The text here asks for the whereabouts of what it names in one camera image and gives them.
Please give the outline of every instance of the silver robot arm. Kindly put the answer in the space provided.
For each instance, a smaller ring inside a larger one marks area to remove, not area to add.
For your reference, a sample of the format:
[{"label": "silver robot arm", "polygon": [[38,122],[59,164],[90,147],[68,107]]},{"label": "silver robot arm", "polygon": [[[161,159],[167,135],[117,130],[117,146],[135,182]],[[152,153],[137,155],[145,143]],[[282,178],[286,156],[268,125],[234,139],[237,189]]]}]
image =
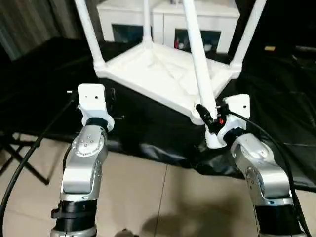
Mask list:
[{"label": "silver robot arm", "polygon": [[56,225],[51,237],[95,237],[95,215],[100,193],[102,164],[107,158],[107,132],[114,127],[104,100],[104,87],[82,84],[78,88],[82,128],[73,141],[60,191],[52,210]]},{"label": "silver robot arm", "polygon": [[287,174],[275,162],[271,148],[246,133],[249,107],[248,95],[236,95],[225,98],[217,107],[217,119],[212,119],[202,105],[197,105],[197,111],[208,130],[230,147],[233,162],[247,182],[260,237],[306,237],[297,218]]},{"label": "silver robot arm", "polygon": [[261,237],[306,237],[295,214],[289,180],[271,148],[253,134],[237,137],[231,153],[243,173]]}]

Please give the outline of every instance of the white mounting bracket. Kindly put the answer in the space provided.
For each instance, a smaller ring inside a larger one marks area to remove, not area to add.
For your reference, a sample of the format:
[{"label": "white mounting bracket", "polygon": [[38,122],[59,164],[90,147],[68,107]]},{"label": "white mounting bracket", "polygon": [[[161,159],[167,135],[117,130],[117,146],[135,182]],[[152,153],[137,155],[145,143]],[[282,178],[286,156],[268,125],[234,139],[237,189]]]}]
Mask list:
[{"label": "white mounting bracket", "polygon": [[78,86],[82,125],[89,118],[102,118],[108,122],[108,131],[114,128],[114,119],[108,114],[104,97],[105,88],[101,84],[81,84]]},{"label": "white mounting bracket", "polygon": [[[228,108],[230,111],[235,112],[236,114],[239,114],[247,119],[250,117],[249,95],[234,95],[224,98],[223,101],[228,104]],[[235,115],[227,115],[224,127],[217,134],[218,141],[223,145],[223,147],[227,145],[224,141],[224,136],[226,135],[226,133],[238,127],[246,130],[246,121],[236,117]]]}]

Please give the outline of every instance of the cabinet door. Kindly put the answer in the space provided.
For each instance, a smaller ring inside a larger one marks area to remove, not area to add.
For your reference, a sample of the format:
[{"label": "cabinet door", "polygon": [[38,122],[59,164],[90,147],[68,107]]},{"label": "cabinet door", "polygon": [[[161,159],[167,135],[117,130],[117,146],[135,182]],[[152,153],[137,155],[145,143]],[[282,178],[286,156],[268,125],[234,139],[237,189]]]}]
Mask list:
[{"label": "cabinet door", "polygon": [[142,12],[102,10],[99,11],[99,15],[104,40],[115,42],[142,41],[144,22]]},{"label": "cabinet door", "polygon": [[[204,45],[210,44],[212,49],[218,53],[227,53],[234,35],[237,19],[199,16],[197,20]],[[172,48],[174,46],[179,48],[179,44],[183,44],[184,49],[187,49],[189,43],[186,29],[187,23],[184,15],[166,14],[164,16],[163,44]]]}]

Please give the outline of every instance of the black tripod leg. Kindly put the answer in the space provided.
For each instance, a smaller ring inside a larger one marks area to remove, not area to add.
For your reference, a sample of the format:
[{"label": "black tripod leg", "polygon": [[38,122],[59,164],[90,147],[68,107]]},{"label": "black tripod leg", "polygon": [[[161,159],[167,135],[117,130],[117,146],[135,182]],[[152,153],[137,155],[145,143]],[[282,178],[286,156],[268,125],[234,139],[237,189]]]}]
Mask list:
[{"label": "black tripod leg", "polygon": [[[23,146],[19,146],[19,148],[16,150],[16,152],[20,152],[22,150]],[[6,169],[9,167],[9,165],[12,163],[13,161],[13,156],[11,156],[6,163],[4,163],[4,165],[2,166],[2,168],[0,169],[0,176],[6,171]]]},{"label": "black tripod leg", "polygon": [[[3,148],[9,152],[15,159],[17,159],[19,162],[22,161],[22,157],[21,155],[14,150],[10,144],[7,144],[5,142],[2,142]],[[35,177],[37,177],[42,183],[44,183],[45,185],[49,184],[49,180],[45,179],[36,169],[34,169],[33,166],[31,166],[30,163],[26,163],[25,164],[25,168],[27,168]]]}]

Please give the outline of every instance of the white cabinet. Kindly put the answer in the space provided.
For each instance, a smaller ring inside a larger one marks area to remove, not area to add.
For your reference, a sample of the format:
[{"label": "white cabinet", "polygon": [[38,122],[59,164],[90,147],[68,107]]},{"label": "white cabinet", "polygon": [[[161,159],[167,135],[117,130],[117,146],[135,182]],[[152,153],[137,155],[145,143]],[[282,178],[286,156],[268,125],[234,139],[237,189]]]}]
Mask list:
[{"label": "white cabinet", "polygon": [[[196,0],[195,6],[205,50],[227,53],[239,18],[235,0]],[[150,8],[154,42],[188,49],[190,44],[182,4],[150,0]],[[98,5],[98,11],[105,40],[141,41],[143,0],[107,0]]]},{"label": "white cabinet", "polygon": [[[150,9],[161,0],[149,0]],[[97,5],[103,37],[106,41],[141,41],[143,36],[143,0],[106,0]],[[163,16],[157,29],[163,28]]]},{"label": "white cabinet", "polygon": [[[239,18],[235,1],[196,0],[195,6],[205,49],[212,47],[216,52],[227,53]],[[179,49],[189,47],[182,4],[170,4],[170,0],[163,0],[154,7],[153,13],[154,23],[163,16],[163,34],[154,27],[156,42]]]}]

